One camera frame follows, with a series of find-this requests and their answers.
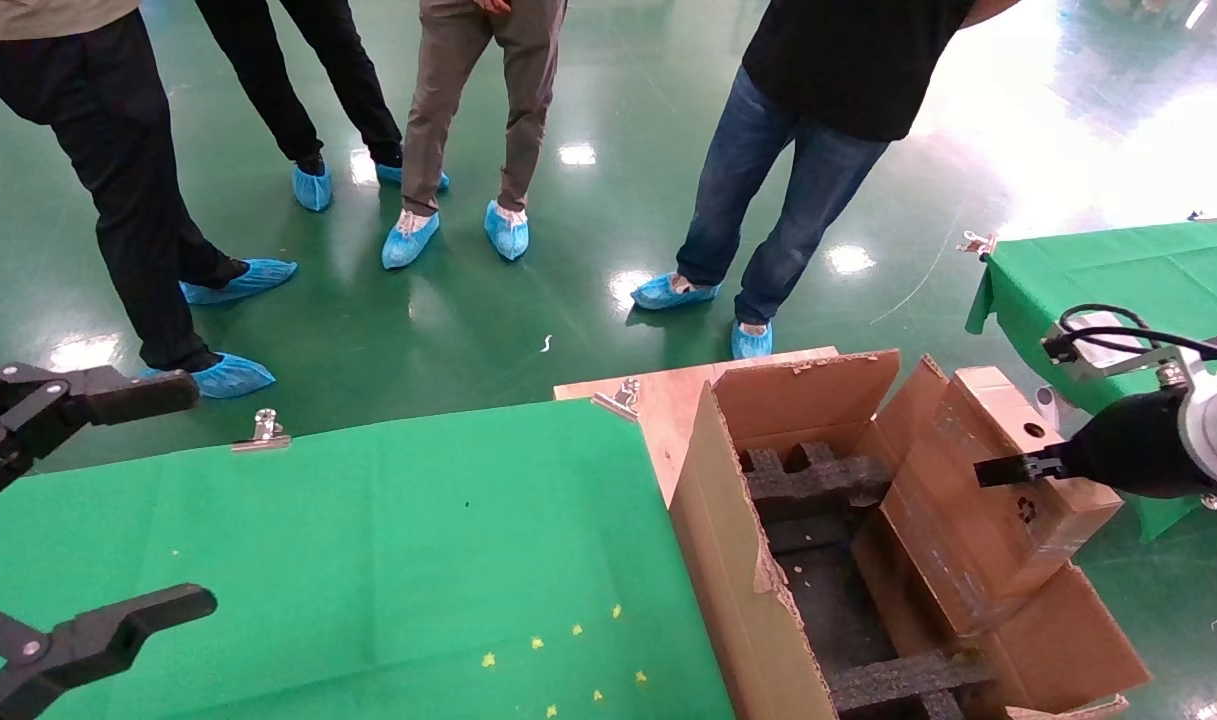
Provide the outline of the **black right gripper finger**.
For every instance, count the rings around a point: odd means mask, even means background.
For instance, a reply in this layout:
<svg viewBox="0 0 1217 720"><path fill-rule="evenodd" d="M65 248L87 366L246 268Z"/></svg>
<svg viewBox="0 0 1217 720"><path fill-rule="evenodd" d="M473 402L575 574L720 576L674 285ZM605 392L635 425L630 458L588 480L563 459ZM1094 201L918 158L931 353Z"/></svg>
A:
<svg viewBox="0 0 1217 720"><path fill-rule="evenodd" d="M1048 478L1069 479L1073 477L1069 465L1062 459L1060 446L1042 448L1042 450L1005 457L993 457L975 462L975 478L978 486L1019 486Z"/></svg>

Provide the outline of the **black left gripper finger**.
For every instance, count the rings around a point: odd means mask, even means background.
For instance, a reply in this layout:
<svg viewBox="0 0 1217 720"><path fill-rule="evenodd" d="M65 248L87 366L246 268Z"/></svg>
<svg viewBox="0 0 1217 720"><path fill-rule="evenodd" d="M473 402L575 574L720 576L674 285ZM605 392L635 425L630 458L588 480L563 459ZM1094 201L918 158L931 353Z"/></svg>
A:
<svg viewBox="0 0 1217 720"><path fill-rule="evenodd" d="M65 693L127 671L152 634L215 611L215 594L201 585L82 612L49 632L0 611L0 719L40 718Z"/></svg>
<svg viewBox="0 0 1217 720"><path fill-rule="evenodd" d="M128 378L113 366L78 372L1 366L0 493L84 427L183 414L198 400L198 386L186 372Z"/></svg>

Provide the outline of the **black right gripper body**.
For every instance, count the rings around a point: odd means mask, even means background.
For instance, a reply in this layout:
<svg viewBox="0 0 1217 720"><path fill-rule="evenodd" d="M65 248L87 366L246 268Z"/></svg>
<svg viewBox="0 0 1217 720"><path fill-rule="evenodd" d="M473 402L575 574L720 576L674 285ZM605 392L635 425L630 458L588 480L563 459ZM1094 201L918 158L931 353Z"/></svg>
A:
<svg viewBox="0 0 1217 720"><path fill-rule="evenodd" d="M1159 389L1107 405L1066 441L1066 471L1143 497L1216 491L1180 439L1185 389Z"/></svg>

